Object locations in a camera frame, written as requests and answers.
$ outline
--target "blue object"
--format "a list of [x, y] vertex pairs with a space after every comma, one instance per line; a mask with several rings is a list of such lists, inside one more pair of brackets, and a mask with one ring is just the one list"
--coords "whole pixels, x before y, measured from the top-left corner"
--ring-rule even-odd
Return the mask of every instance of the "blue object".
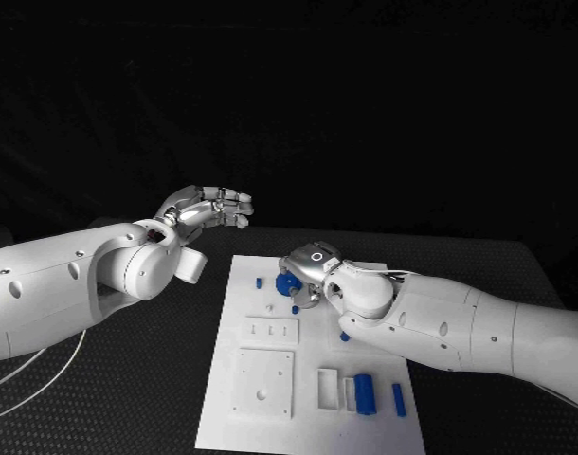
[[372, 415], [377, 413], [374, 404], [372, 376], [356, 374], [354, 376], [355, 413]]
[[297, 291], [302, 289], [302, 282], [290, 272], [276, 275], [274, 285], [277, 293], [284, 297], [290, 297], [290, 287], [295, 287]]
[[397, 415], [400, 417], [405, 417], [407, 410], [404, 408], [404, 398], [401, 396], [401, 386], [398, 384], [393, 384], [393, 398], [394, 398], [394, 410], [397, 411]]

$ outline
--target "cable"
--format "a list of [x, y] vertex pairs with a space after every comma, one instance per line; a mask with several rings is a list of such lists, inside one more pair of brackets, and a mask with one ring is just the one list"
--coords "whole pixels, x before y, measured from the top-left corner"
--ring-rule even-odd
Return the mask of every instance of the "cable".
[[9, 409], [3, 410], [3, 412], [0, 413], [0, 417], [2, 417], [5, 414], [8, 414], [9, 412], [12, 412], [19, 406], [22, 406], [25, 403], [28, 403], [28, 401], [31, 401], [45, 390], [45, 388], [52, 384], [52, 381], [55, 381], [55, 379], [58, 378], [58, 376], [63, 374], [63, 371], [65, 370], [65, 367], [68, 366], [68, 364], [71, 363], [71, 360], [73, 360], [73, 357], [75, 356], [75, 354], [78, 353], [78, 349], [80, 349], [80, 345], [83, 343], [83, 338], [86, 337], [86, 331], [83, 331], [83, 333], [80, 334], [80, 339], [78, 339], [78, 343], [75, 344], [75, 349], [73, 350], [73, 354], [71, 354], [71, 357], [68, 358], [68, 361], [65, 362], [65, 365], [60, 368], [60, 371], [55, 373], [55, 375], [51, 377], [51, 380], [44, 384], [44, 386], [38, 389], [38, 391], [31, 395], [28, 396], [28, 398], [25, 398], [24, 401], [19, 401]]
[[41, 353], [45, 351], [45, 348], [37, 351], [35, 355], [25, 361], [25, 363], [0, 380], [0, 385], [11, 379], [11, 377], [21, 372], [21, 370], [31, 364], [31, 362], [38, 358]]
[[372, 270], [369, 268], [361, 268], [354, 265], [351, 261], [342, 261], [342, 264], [355, 272], [364, 273], [401, 273], [404, 275], [418, 275], [418, 273], [410, 272], [407, 270]]

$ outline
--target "grey fabric table cover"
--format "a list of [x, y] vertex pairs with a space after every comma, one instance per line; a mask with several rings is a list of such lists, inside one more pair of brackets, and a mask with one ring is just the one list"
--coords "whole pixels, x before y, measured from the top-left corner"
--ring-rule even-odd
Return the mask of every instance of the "grey fabric table cover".
[[[508, 300], [563, 307], [518, 242], [207, 229], [191, 244], [208, 257], [197, 285], [173, 279], [153, 300], [88, 329], [64, 375], [0, 419], [0, 454], [208, 453], [194, 450], [194, 441], [231, 256], [282, 256], [315, 240], [335, 245], [345, 258], [449, 278]], [[52, 346], [1, 387], [0, 411], [45, 383], [75, 342], [77, 336]], [[0, 377], [25, 358], [0, 363]], [[578, 454], [578, 409], [535, 386], [498, 374], [407, 366], [429, 454]]]

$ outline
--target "table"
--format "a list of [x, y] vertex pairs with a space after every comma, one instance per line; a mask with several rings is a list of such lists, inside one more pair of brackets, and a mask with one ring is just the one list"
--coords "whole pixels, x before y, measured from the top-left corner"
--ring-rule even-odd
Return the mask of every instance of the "table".
[[[508, 300], [563, 307], [518, 242], [214, 227], [191, 244], [208, 257], [197, 285], [172, 280], [153, 300], [88, 329], [58, 381], [0, 419], [0, 454], [208, 453], [192, 447], [231, 256], [282, 256], [316, 240], [345, 258], [456, 280]], [[75, 341], [52, 346], [3, 385], [0, 410], [45, 383]], [[25, 358], [0, 363], [0, 377]], [[413, 362], [408, 373], [427, 454], [578, 453], [578, 409], [535, 386]]]

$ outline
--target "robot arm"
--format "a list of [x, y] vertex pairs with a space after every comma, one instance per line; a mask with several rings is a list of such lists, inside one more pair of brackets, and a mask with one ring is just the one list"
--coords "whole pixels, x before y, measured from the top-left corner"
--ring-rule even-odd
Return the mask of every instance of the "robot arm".
[[156, 216], [0, 249], [0, 360], [50, 346], [153, 298], [171, 276], [195, 283], [205, 257], [185, 247], [205, 227], [243, 228], [250, 197], [186, 187]]
[[411, 272], [359, 269], [323, 242], [297, 248], [279, 270], [303, 283], [293, 303], [309, 308], [323, 296], [351, 338], [439, 370], [524, 379], [578, 407], [578, 312]]

